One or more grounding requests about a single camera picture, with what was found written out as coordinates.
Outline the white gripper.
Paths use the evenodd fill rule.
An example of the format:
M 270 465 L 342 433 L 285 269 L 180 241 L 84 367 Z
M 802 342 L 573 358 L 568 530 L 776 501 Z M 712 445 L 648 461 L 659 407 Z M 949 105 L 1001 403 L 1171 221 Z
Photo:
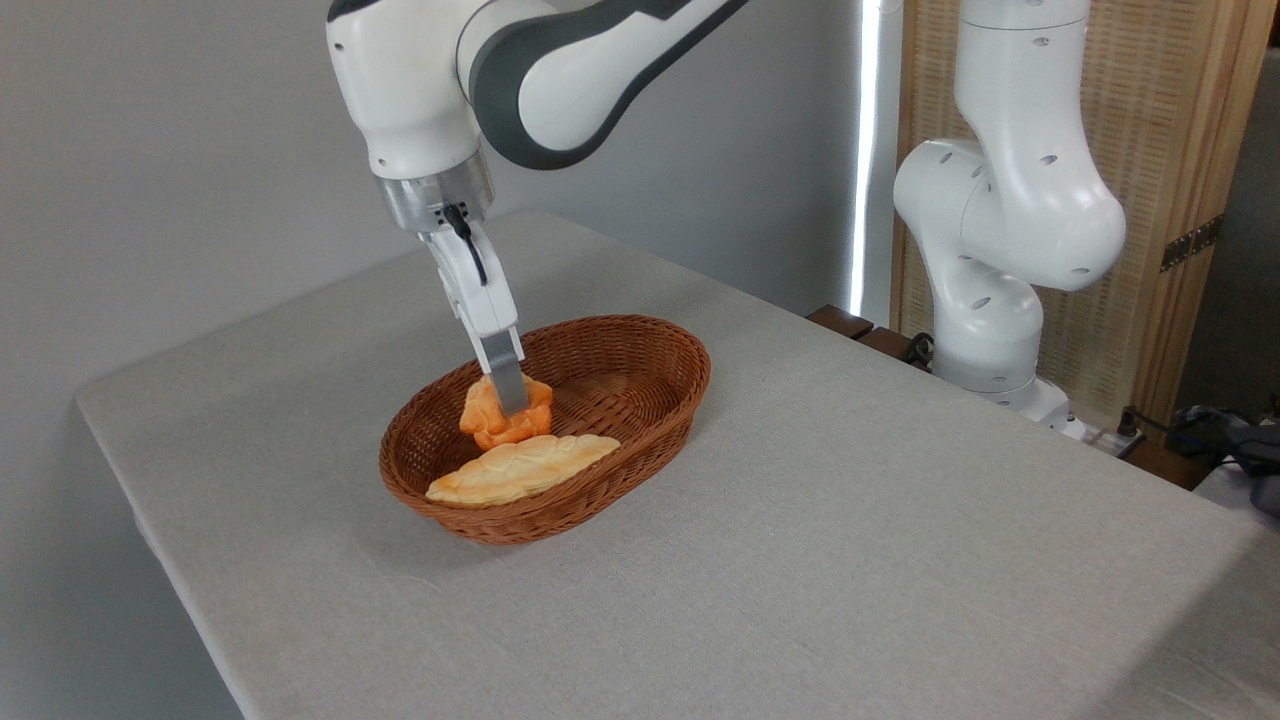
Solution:
M 468 240 L 451 227 L 421 233 L 420 238 L 436 261 L 454 314 L 471 340 L 480 341 L 484 366 L 503 415 L 512 416 L 530 405 L 520 366 L 524 350 L 518 332 L 511 329 L 518 314 L 490 240 L 480 224 L 470 223 L 468 228 Z

